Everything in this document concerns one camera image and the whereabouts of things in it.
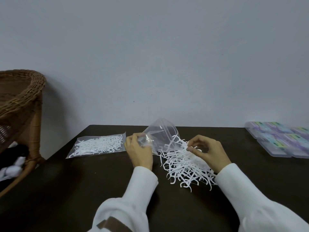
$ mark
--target brown stripe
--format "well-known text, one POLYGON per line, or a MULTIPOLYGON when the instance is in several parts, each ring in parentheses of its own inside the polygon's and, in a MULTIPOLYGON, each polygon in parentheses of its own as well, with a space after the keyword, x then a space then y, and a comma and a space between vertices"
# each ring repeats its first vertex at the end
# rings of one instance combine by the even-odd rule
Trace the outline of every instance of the brown stripe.
POLYGON ((109 217, 107 220, 101 221, 99 224, 97 224, 97 227, 99 229, 106 228, 110 232, 132 232, 128 226, 114 217, 109 217))

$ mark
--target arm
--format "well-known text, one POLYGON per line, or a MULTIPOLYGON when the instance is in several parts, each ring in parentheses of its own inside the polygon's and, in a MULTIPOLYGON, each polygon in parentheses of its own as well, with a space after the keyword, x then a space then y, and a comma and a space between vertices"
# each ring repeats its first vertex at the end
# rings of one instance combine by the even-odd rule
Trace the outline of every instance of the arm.
POLYGON ((146 209, 158 185, 151 171, 151 148, 141 148, 137 134, 127 138, 125 147, 134 166, 126 192, 122 198, 107 199, 99 206, 89 232, 149 231, 146 209))
POLYGON ((309 225, 302 218, 263 195, 237 165, 231 163, 220 142, 198 135, 189 141, 187 150, 218 173, 215 181, 237 212, 239 231, 309 231, 309 225), (202 153, 194 148, 196 146, 207 146, 209 151, 202 153))

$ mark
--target pile of floss picks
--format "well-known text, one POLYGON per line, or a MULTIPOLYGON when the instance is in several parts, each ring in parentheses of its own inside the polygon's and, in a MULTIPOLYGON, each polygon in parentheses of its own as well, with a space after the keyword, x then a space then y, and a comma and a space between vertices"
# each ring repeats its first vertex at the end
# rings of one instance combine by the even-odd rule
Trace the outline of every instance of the pile of floss picks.
POLYGON ((161 166, 168 171, 167 177, 173 178, 174 181, 171 184, 175 184, 176 179, 180 183, 180 187, 190 188, 191 183, 199 185, 199 181, 204 182, 206 185, 216 185, 214 182, 215 174, 210 169, 208 164, 200 157, 188 152, 187 142, 181 140, 177 135, 172 136, 173 141, 182 147, 180 150, 156 153, 160 156, 161 166))
POLYGON ((78 138, 67 158, 124 151, 126 134, 78 138))

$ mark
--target hand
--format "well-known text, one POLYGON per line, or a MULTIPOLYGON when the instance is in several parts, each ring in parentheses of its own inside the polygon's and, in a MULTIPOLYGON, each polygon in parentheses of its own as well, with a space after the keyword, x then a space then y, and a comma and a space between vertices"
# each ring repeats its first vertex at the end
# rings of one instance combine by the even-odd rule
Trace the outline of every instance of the hand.
POLYGON ((188 142, 187 151, 202 158, 209 167, 216 173, 219 173, 225 166, 231 163, 225 153, 221 142, 214 139, 197 135, 188 142), (195 147, 208 147, 208 153, 203 153, 195 147))
POLYGON ((137 137, 141 133, 127 137, 125 148, 132 161, 133 167, 142 166, 152 171, 153 157, 151 147, 140 147, 137 137))

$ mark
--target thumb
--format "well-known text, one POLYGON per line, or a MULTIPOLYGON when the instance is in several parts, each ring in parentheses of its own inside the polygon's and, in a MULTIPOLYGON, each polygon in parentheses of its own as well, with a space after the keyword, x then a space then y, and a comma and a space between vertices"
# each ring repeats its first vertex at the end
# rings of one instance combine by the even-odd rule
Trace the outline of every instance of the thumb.
POLYGON ((194 155, 196 155, 196 156, 198 156, 198 157, 200 157, 200 158, 202 158, 202 159, 205 159, 205 153, 199 151, 199 150, 196 149, 196 148, 188 147, 188 148, 187 148, 187 151, 193 153, 194 155))

